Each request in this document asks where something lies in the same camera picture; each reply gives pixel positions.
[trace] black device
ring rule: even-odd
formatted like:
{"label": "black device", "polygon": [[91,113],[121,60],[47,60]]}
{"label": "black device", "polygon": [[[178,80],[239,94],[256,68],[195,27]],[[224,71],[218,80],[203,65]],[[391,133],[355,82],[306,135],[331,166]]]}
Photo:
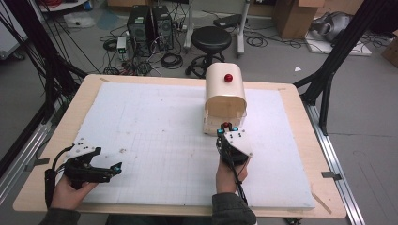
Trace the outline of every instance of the black device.
{"label": "black device", "polygon": [[47,207],[50,207],[53,201],[53,194],[55,190],[55,177],[56,175],[64,170],[64,175],[71,181],[71,186],[75,189],[82,188],[83,182],[91,183],[108,183],[111,178],[122,173],[121,166],[122,162],[116,163],[111,168],[98,168],[90,165],[91,160],[94,156],[100,154],[100,147],[95,148],[93,152],[81,155],[79,157],[73,157],[68,159],[62,164],[57,170],[55,169],[56,162],[60,156],[70,151],[73,146],[62,150],[54,159],[53,166],[44,173],[45,183],[45,201]]}
{"label": "black device", "polygon": [[231,15],[231,16],[227,16],[227,17],[223,17],[223,18],[214,20],[213,24],[215,26],[225,29],[225,28],[229,28],[229,27],[238,26],[240,24],[241,20],[242,20],[242,15],[235,14],[235,15]]}
{"label": "black device", "polygon": [[82,188],[83,182],[108,183],[113,176],[122,172],[122,163],[116,163],[111,168],[98,168],[90,165],[91,159],[100,154],[97,147],[94,152],[68,159],[64,164],[64,175],[72,182],[71,186],[75,189]]}
{"label": "black device", "polygon": [[228,140],[225,138],[225,129],[228,128],[229,131],[238,131],[237,127],[232,127],[231,123],[225,122],[221,124],[221,127],[217,129],[217,150],[220,153],[222,161],[229,164],[233,163],[234,166],[243,165],[249,159],[244,153],[237,150],[232,146]]}
{"label": "black device", "polygon": [[239,180],[239,174],[237,173],[235,167],[239,165],[243,165],[243,167],[245,167],[249,157],[237,150],[231,144],[229,144],[229,142],[225,138],[226,128],[228,128],[229,131],[238,131],[238,128],[232,127],[231,123],[222,123],[221,127],[217,129],[217,150],[219,151],[222,162],[228,165],[228,167],[234,173],[235,183],[237,184],[237,194],[247,204],[248,200],[246,199],[246,195],[242,187],[242,182]]}
{"label": "black device", "polygon": [[135,5],[127,21],[130,40],[134,55],[149,56],[150,46],[154,40],[152,17],[150,7],[146,5]]}
{"label": "black device", "polygon": [[172,50],[174,48],[173,24],[169,10],[166,6],[154,6],[152,14],[155,26],[155,39],[158,42],[159,50]]}

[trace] stool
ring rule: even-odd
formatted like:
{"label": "stool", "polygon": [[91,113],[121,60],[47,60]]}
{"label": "stool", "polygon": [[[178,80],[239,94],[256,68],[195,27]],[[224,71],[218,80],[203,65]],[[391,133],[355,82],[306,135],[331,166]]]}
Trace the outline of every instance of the stool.
{"label": "stool", "polygon": [[[194,58],[185,70],[185,74],[190,75],[193,72],[198,78],[204,79],[207,68],[213,63],[213,58],[222,63],[224,62],[222,51],[231,45],[232,38],[228,32],[217,26],[205,26],[193,31],[191,41],[196,48],[203,51],[206,55]],[[203,60],[199,64],[197,61],[202,58]],[[202,73],[196,71],[196,68],[201,68],[203,70]]]}

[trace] human hand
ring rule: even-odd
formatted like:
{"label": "human hand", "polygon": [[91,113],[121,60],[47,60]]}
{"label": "human hand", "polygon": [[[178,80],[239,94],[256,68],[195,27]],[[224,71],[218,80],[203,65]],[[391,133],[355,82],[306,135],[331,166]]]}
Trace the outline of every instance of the human hand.
{"label": "human hand", "polygon": [[[239,181],[243,181],[248,176],[248,164],[249,159],[245,164],[235,167]],[[226,192],[235,193],[237,191],[234,172],[221,159],[219,161],[219,168],[216,173],[216,189],[218,194]]]}
{"label": "human hand", "polygon": [[82,188],[75,189],[70,180],[64,175],[55,187],[52,208],[75,210],[84,197],[97,186],[98,183],[83,183]]}

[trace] white container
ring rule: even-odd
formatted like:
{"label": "white container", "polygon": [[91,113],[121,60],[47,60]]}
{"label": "white container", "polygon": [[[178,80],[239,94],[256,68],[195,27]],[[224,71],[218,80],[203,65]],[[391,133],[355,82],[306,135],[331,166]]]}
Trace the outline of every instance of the white container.
{"label": "white container", "polygon": [[208,67],[204,133],[216,136],[217,129],[224,122],[241,127],[246,117],[246,107],[240,68],[228,63],[214,63]]}

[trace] electronic equipment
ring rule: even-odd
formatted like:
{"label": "electronic equipment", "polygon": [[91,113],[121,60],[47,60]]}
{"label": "electronic equipment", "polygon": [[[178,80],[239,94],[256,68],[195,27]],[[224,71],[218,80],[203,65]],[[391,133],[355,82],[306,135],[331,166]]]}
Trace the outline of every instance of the electronic equipment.
{"label": "electronic equipment", "polygon": [[236,166],[247,165],[249,157],[253,156],[253,151],[244,129],[239,131],[237,127],[232,127],[229,122],[224,122],[221,127],[217,129],[216,146],[219,151],[220,158],[223,163],[228,165],[235,177],[237,184],[237,194],[247,204],[248,201],[243,191],[242,182],[239,180]]}
{"label": "electronic equipment", "polygon": [[[122,173],[122,162],[116,163],[109,169],[90,165],[93,157],[100,154],[100,150],[100,147],[93,147],[81,138],[73,146],[67,147],[58,153],[53,161],[52,168],[44,173],[44,196],[47,207],[50,207],[53,201],[55,177],[62,171],[64,171],[64,175],[71,181],[71,186],[75,189],[80,189],[83,182],[108,183],[112,177]],[[65,163],[55,169],[56,162],[63,153],[67,153]]]}
{"label": "electronic equipment", "polygon": [[127,49],[127,38],[126,37],[118,37],[117,38],[117,55],[119,56],[120,61],[127,61],[129,59],[129,51]]}
{"label": "electronic equipment", "polygon": [[174,48],[173,26],[169,10],[166,6],[154,6],[152,14],[159,50],[172,50]]}
{"label": "electronic equipment", "polygon": [[220,28],[229,28],[229,27],[234,27],[234,26],[238,26],[240,24],[240,22],[242,21],[242,15],[240,14],[235,14],[235,15],[231,15],[231,16],[227,16],[227,17],[223,17],[223,18],[219,18],[217,20],[213,21],[213,24],[215,26],[218,26]]}
{"label": "electronic equipment", "polygon": [[151,54],[150,46],[154,40],[150,7],[146,5],[133,6],[127,21],[127,29],[134,54],[149,56]]}

